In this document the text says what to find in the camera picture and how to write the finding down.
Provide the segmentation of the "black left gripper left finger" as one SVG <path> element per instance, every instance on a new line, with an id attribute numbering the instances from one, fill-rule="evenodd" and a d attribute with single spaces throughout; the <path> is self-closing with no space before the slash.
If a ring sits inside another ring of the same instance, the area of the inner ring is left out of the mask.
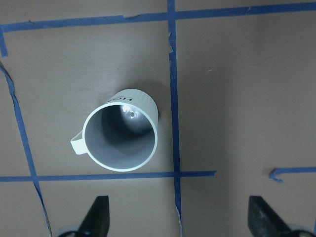
<path id="1" fill-rule="evenodd" d="M 77 230 L 77 235 L 107 235 L 108 231 L 109 197 L 98 196 Z"/>

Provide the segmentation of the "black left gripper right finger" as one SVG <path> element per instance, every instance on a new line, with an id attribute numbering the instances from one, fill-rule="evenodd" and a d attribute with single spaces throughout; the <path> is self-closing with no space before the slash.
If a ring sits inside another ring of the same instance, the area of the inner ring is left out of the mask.
<path id="1" fill-rule="evenodd" d="M 249 197 L 247 223 L 252 235 L 293 235 L 293 231 L 261 196 Z"/>

